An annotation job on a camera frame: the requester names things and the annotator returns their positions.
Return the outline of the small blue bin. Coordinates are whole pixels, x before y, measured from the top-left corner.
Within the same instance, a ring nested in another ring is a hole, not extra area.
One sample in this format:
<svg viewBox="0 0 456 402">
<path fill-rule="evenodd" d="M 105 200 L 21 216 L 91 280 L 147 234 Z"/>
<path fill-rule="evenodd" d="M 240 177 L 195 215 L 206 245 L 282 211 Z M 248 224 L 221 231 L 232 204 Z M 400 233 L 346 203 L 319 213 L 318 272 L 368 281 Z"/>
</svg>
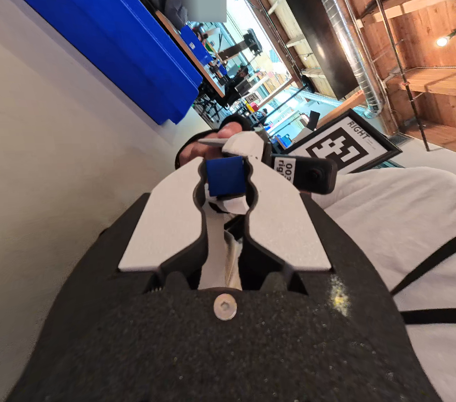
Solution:
<svg viewBox="0 0 456 402">
<path fill-rule="evenodd" d="M 189 25 L 186 24 L 183 26 L 180 30 L 180 34 L 185 44 L 189 47 L 198 61 L 202 63 L 202 65 L 208 65 L 213 61 L 213 57 Z"/>
</svg>

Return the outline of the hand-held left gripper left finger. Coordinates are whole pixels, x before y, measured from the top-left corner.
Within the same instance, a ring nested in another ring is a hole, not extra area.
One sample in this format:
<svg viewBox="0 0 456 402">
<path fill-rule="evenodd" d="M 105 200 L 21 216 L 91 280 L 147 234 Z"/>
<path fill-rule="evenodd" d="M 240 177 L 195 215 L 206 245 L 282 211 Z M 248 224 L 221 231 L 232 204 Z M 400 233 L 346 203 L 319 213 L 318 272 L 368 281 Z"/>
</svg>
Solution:
<svg viewBox="0 0 456 402">
<path fill-rule="evenodd" d="M 194 272 L 208 257 L 206 163 L 195 158 L 151 191 L 119 262 L 121 272 Z"/>
</svg>

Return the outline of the person's right hand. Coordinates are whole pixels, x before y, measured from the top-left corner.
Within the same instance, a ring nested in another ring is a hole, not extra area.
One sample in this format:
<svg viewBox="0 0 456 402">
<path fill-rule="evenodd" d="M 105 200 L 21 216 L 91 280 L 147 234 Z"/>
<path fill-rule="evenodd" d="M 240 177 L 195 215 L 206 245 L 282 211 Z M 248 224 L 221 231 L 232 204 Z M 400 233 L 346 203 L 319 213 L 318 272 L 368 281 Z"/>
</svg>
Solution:
<svg viewBox="0 0 456 402">
<path fill-rule="evenodd" d="M 176 156 L 175 167 L 176 169 L 188 164 L 193 159 L 201 157 L 204 160 L 213 160 L 222 158 L 223 154 L 221 148 L 205 145 L 199 140 L 207 139 L 229 139 L 233 135 L 242 132 L 242 125 L 238 122 L 232 121 L 225 124 L 220 130 L 215 132 L 208 132 L 197 134 L 192 137 L 185 146 L 180 150 Z"/>
</svg>

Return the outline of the wooden far table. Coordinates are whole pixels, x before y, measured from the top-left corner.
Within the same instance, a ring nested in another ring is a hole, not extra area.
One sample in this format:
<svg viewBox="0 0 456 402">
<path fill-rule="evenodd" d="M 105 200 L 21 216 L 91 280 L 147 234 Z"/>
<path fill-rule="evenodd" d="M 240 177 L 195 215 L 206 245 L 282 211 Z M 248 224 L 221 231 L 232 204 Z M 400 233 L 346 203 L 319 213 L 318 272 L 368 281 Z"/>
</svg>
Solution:
<svg viewBox="0 0 456 402">
<path fill-rule="evenodd" d="M 160 11 L 155 11 L 154 17 L 162 26 L 162 28 L 168 33 L 170 38 L 177 44 L 179 49 L 184 53 L 187 59 L 191 64 L 198 70 L 202 75 L 203 81 L 207 84 L 207 88 L 212 90 L 212 93 L 216 93 L 220 98 L 224 98 L 225 94 L 220 89 L 218 84 L 213 80 L 208 71 L 204 68 L 202 63 L 197 59 L 193 54 L 192 50 L 186 45 L 185 41 L 182 39 L 178 30 L 172 25 L 172 23 L 165 17 Z"/>
</svg>

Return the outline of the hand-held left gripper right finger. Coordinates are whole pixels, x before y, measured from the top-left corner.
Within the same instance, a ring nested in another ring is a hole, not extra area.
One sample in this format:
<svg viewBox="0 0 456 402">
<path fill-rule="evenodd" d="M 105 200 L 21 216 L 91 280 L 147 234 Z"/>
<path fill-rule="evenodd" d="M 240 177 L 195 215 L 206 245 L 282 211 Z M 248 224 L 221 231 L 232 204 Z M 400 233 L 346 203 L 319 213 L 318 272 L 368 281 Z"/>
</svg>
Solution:
<svg viewBox="0 0 456 402">
<path fill-rule="evenodd" d="M 327 271 L 331 263 L 298 189 L 257 158 L 247 158 L 254 204 L 248 237 L 294 271 Z"/>
</svg>

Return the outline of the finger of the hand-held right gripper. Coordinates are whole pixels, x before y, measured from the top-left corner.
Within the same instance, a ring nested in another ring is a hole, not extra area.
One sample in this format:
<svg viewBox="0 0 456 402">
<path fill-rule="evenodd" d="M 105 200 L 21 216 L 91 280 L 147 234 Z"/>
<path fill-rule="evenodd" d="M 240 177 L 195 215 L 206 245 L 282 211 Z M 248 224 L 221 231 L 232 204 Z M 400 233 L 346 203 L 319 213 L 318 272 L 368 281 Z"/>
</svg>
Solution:
<svg viewBox="0 0 456 402">
<path fill-rule="evenodd" d="M 218 213 L 246 215 L 249 210 L 245 195 L 221 199 L 210 197 L 208 203 L 209 206 Z"/>
<path fill-rule="evenodd" d="M 223 145 L 223 154 L 253 157 L 261 160 L 266 142 L 254 131 L 242 131 L 231 136 Z"/>
</svg>

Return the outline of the blue cube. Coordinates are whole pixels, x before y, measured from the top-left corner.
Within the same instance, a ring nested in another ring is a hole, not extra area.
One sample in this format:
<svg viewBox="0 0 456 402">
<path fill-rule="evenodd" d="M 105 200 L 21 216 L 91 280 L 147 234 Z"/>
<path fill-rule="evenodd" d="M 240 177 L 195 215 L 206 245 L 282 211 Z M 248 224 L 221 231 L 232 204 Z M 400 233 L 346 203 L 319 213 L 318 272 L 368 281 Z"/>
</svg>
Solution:
<svg viewBox="0 0 456 402">
<path fill-rule="evenodd" d="M 206 173 L 210 197 L 238 196 L 246 193 L 241 156 L 207 160 Z"/>
</svg>

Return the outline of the blue plastic bin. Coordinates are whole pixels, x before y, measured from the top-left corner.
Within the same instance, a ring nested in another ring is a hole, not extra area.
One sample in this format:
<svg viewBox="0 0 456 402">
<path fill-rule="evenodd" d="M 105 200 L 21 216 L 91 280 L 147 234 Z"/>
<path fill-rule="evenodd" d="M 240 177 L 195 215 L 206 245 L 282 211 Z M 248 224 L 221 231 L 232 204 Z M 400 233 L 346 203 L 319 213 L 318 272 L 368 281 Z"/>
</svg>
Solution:
<svg viewBox="0 0 456 402">
<path fill-rule="evenodd" d="M 157 124 L 178 124 L 202 76 L 140 0 L 25 0 Z"/>
</svg>

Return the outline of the black hanging panel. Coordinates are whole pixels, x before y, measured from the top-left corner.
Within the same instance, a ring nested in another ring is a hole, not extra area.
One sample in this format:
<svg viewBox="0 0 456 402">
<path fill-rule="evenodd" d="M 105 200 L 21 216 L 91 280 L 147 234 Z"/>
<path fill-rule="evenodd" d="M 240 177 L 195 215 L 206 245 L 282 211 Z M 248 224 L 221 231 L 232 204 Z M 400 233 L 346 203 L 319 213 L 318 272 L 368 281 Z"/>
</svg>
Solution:
<svg viewBox="0 0 456 402">
<path fill-rule="evenodd" d="M 357 86 L 321 0 L 286 0 L 337 99 Z"/>
</svg>

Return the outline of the framed black-white marker sign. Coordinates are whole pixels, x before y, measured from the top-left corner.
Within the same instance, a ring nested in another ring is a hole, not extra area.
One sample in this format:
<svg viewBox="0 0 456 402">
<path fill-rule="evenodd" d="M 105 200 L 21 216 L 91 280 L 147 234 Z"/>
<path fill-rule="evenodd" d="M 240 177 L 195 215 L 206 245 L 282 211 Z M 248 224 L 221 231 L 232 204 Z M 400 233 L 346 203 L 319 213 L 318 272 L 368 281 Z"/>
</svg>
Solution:
<svg viewBox="0 0 456 402">
<path fill-rule="evenodd" d="M 352 109 L 283 151 L 284 155 L 331 159 L 340 175 L 368 171 L 401 153 Z"/>
</svg>

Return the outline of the silver ceiling duct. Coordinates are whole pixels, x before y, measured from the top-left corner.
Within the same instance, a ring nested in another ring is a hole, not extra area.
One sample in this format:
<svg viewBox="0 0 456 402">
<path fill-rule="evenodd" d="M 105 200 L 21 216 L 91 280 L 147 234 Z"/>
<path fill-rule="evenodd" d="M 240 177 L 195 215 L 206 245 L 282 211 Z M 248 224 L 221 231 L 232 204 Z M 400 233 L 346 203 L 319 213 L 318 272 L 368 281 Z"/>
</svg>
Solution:
<svg viewBox="0 0 456 402">
<path fill-rule="evenodd" d="M 350 64 L 360 90 L 364 93 L 367 108 L 364 117 L 375 119 L 385 105 L 385 91 L 380 85 L 372 58 L 362 39 L 356 16 L 349 0 L 321 0 L 329 22 Z"/>
</svg>

